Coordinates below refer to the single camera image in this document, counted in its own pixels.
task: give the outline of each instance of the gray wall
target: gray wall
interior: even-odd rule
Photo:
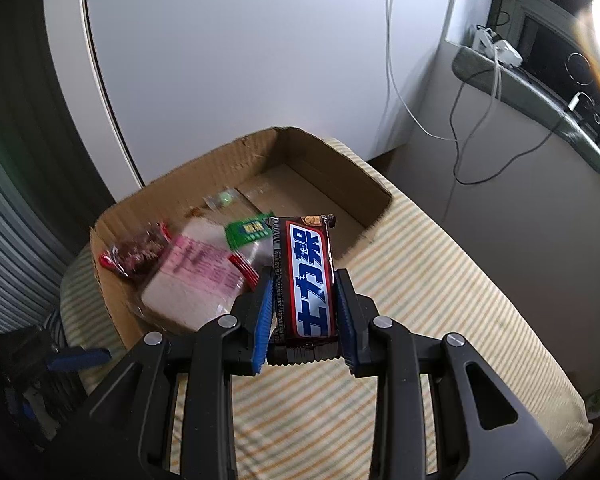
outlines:
[[[457,47],[443,42],[420,111],[433,133],[451,137],[448,117],[460,81]],[[488,95],[467,86],[454,117],[461,139],[486,110]],[[537,144],[547,129],[504,104],[470,144],[465,180],[497,171]],[[583,393],[600,387],[600,175],[563,140],[516,161],[480,186],[452,187],[453,143],[417,128],[398,148],[389,179],[462,246],[516,305]]]

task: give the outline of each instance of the open cardboard box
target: open cardboard box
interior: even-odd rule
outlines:
[[[91,255],[109,315],[127,349],[151,327],[131,313],[133,284],[98,263],[109,245],[167,220],[175,230],[203,197],[235,187],[242,199],[205,216],[226,223],[272,210],[276,216],[335,214],[334,266],[371,242],[391,194],[362,168],[297,128],[270,128],[234,140],[160,177],[107,209],[91,230]]]

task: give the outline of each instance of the pink label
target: pink label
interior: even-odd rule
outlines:
[[[242,275],[228,257],[229,251],[178,236],[160,272],[182,280],[192,288],[227,298],[242,285]]]

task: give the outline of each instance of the silver screw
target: silver screw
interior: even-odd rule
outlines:
[[[159,345],[162,342],[162,334],[160,332],[149,332],[144,336],[144,342],[151,346]]]
[[[449,343],[451,346],[462,346],[464,345],[464,343],[466,343],[464,337],[455,332],[446,335],[446,342]]]
[[[232,316],[231,314],[228,314],[227,316],[222,316],[220,319],[218,319],[218,325],[220,325],[222,328],[233,328],[237,324],[237,317]]]
[[[387,316],[376,316],[374,318],[374,325],[378,328],[389,328],[394,324],[394,320]]]

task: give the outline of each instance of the black cable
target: black cable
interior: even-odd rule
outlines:
[[[485,74],[487,72],[492,72],[493,68],[488,68],[485,70],[480,70],[480,72],[476,72],[474,74],[472,74],[471,76],[469,76],[467,79],[465,79],[462,84],[460,85],[460,89],[458,90],[458,95],[456,95],[456,100],[454,101],[453,106],[451,107],[451,113],[449,114],[449,126],[451,126],[451,132],[453,133],[454,139],[456,140],[455,145],[456,145],[456,161],[454,163],[454,168],[453,168],[453,174],[454,174],[454,178],[456,180],[456,182],[458,184],[461,184],[462,186],[475,186],[476,184],[483,184],[485,182],[488,182],[490,180],[493,180],[494,178],[496,178],[497,176],[500,176],[502,174],[502,172],[504,170],[506,170],[514,161],[518,160],[520,157],[528,155],[529,153],[534,152],[535,150],[538,150],[539,148],[542,148],[542,146],[545,144],[545,142],[547,142],[549,140],[549,137],[551,137],[554,132],[556,131],[557,127],[560,125],[560,123],[562,122],[562,120],[564,119],[566,112],[560,117],[560,119],[558,120],[558,122],[555,124],[555,126],[553,128],[551,128],[549,130],[549,133],[547,134],[547,136],[542,139],[536,146],[532,147],[529,150],[525,150],[524,152],[518,153],[517,155],[512,156],[509,161],[502,167],[500,168],[499,171],[497,171],[496,173],[492,174],[491,176],[488,176],[487,178],[483,178],[480,180],[475,180],[474,182],[464,182],[462,180],[460,180],[458,178],[458,163],[460,160],[460,147],[459,147],[459,141],[458,141],[458,135],[456,134],[456,129],[454,128],[454,124],[453,124],[453,117],[454,117],[454,113],[456,111],[456,107],[458,106],[458,101],[460,100],[460,96],[462,95],[462,90],[464,89],[464,86],[471,81],[472,78]]]
[[[498,23],[498,18],[500,17],[501,14],[506,14],[507,15],[507,19],[502,22],[502,23]],[[509,23],[511,21],[511,15],[506,11],[506,10],[499,10],[498,11],[498,16],[496,18],[496,27],[502,27],[503,25],[507,25],[507,23]]]

